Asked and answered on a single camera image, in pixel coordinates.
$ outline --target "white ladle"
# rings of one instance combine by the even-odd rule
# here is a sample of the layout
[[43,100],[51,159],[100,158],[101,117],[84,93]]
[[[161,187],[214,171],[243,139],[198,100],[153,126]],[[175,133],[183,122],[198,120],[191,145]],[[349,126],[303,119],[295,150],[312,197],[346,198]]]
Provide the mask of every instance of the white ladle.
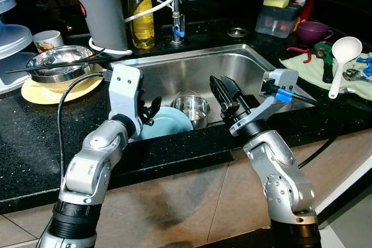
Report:
[[333,78],[328,97],[335,99],[338,95],[344,65],[356,58],[362,52],[362,43],[355,37],[343,37],[336,41],[332,47],[333,56],[337,60],[337,70]]

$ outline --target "yellow sponge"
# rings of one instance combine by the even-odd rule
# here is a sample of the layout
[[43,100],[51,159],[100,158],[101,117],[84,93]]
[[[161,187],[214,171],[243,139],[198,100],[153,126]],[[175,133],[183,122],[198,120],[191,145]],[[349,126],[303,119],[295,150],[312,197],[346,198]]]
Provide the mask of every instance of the yellow sponge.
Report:
[[265,6],[273,6],[279,8],[285,8],[289,4],[289,0],[263,0]]

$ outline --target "white cup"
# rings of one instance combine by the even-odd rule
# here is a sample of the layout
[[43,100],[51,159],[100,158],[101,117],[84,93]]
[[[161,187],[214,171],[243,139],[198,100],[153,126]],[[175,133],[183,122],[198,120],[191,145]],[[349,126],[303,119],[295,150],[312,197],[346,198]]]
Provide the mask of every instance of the white cup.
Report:
[[33,36],[33,41],[39,52],[65,45],[60,32],[57,30],[46,30],[37,33]]

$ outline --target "black granite countertop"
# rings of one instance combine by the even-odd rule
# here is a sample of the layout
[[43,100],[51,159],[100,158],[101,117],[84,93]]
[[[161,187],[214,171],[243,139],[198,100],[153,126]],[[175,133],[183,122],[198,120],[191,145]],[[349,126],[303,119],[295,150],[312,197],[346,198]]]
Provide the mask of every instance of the black granite countertop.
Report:
[[[234,21],[195,23],[189,27],[185,44],[177,47],[170,43],[168,31],[161,29],[153,49],[135,50],[131,58],[233,44],[249,45],[276,67],[283,67],[278,58],[297,55],[285,51],[286,47],[296,45],[294,35],[279,39],[248,32],[243,39],[230,38],[226,29],[236,25]],[[86,44],[87,37],[71,37],[67,41]],[[365,45],[363,51],[370,49]],[[278,113],[269,118],[269,126],[277,130],[289,146],[372,127],[372,102],[355,94],[342,94],[330,100],[326,90],[302,79],[298,85],[326,106]],[[89,94],[64,105],[67,162],[81,149],[85,136],[107,118],[108,111],[108,85],[105,82]],[[56,201],[60,183],[56,112],[57,105],[37,105],[24,100],[20,89],[0,95],[0,214]],[[243,144],[242,139],[230,135],[226,125],[133,142],[113,170],[109,187],[224,163],[233,160],[230,151]]]

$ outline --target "dish towel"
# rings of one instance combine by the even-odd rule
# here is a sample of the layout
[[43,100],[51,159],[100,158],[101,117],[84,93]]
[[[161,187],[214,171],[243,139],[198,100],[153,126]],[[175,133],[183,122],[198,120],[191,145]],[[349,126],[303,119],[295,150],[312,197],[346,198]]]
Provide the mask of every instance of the dish towel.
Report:
[[[372,52],[369,54],[361,53],[358,57],[372,57]],[[304,80],[317,85],[318,87],[330,89],[331,84],[327,84],[322,80],[324,65],[323,59],[316,58],[315,55],[312,55],[311,61],[309,63],[304,63],[303,61],[306,59],[307,53],[304,53],[287,60],[279,59],[279,61],[285,67],[298,71],[300,78],[303,78]],[[357,69],[363,73],[363,69],[366,67],[367,65],[365,63],[356,62],[356,59],[354,59],[344,65],[344,71],[346,71],[346,69]],[[336,73],[336,69],[337,62],[333,58],[333,75]],[[355,93],[364,99],[372,100],[372,84],[365,81],[347,81],[344,79],[344,77],[342,77],[339,93]]]

